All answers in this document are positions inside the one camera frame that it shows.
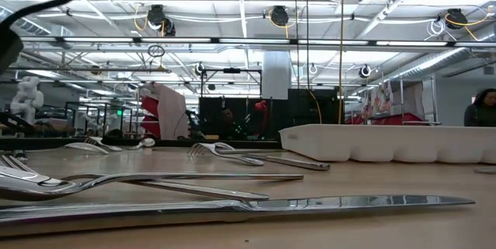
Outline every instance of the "white tray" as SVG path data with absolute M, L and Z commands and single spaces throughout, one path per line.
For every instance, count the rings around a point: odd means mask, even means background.
M 317 161 L 496 164 L 496 129 L 309 124 L 279 132 L 282 147 Z

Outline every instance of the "wooden table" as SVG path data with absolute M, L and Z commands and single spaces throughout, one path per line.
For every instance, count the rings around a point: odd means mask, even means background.
M 496 248 L 496 177 L 473 172 L 476 165 L 335 163 L 331 171 L 308 171 L 267 163 L 249 167 L 220 158 L 188 160 L 185 149 L 123 151 L 106 156 L 79 150 L 29 154 L 29 166 L 61 178 L 93 171 L 245 171 L 303 173 L 299 182 L 188 181 L 191 184 L 261 192 L 274 199 L 328 195 L 411 193 L 455 195 L 477 202 L 472 206 L 394 214 L 309 216 L 243 223 L 148 227 L 53 234 L 0 241 L 3 248 Z M 282 157 L 300 158 L 283 153 Z M 53 200 L 59 202 L 178 202 L 206 200 L 125 184 L 111 184 Z

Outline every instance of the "knife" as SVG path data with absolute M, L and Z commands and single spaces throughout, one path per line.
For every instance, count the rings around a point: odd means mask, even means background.
M 262 216 L 359 212 L 474 204 L 443 195 L 347 195 L 259 202 L 219 200 L 145 204 L 0 206 L 0 237 L 151 225 L 236 222 Z

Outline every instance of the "white wall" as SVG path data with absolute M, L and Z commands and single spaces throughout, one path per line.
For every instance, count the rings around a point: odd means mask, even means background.
M 479 91 L 496 88 L 496 81 L 436 79 L 438 121 L 443 126 L 463 126 L 463 114 Z

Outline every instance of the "black cable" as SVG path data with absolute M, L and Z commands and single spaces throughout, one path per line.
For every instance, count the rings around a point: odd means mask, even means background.
M 310 91 L 310 45 L 308 41 L 310 40 L 310 15 L 308 14 L 308 0 L 307 0 L 307 88 Z
M 181 122 L 181 120 L 183 119 L 183 117 L 186 116 L 186 112 L 183 113 L 183 115 L 181 116 L 181 118 L 177 121 L 177 124 L 176 124 L 176 127 L 174 128 L 174 135 L 173 137 L 176 137 L 176 131 L 177 131 L 177 127 L 179 126 L 179 123 Z
M 298 21 L 298 0 L 294 0 L 294 9 L 296 10 L 296 21 Z M 298 42 L 299 38 L 300 38 L 300 34 L 298 32 L 298 26 L 299 26 L 299 23 L 296 23 L 296 40 Z M 300 88 L 300 44 L 296 44 L 296 70 L 298 71 L 297 73 L 297 77 L 296 77 L 296 83 L 298 85 L 298 89 Z
M 2 23 L 0 23 L 0 29 L 10 29 L 10 26 L 14 24 L 17 20 L 21 19 L 22 17 L 26 17 L 33 13 L 41 12 L 45 9 L 51 9 L 60 5 L 65 5 L 70 1 L 72 0 L 52 0 L 37 5 L 31 5 L 24 9 L 20 9 L 17 12 L 12 13 Z

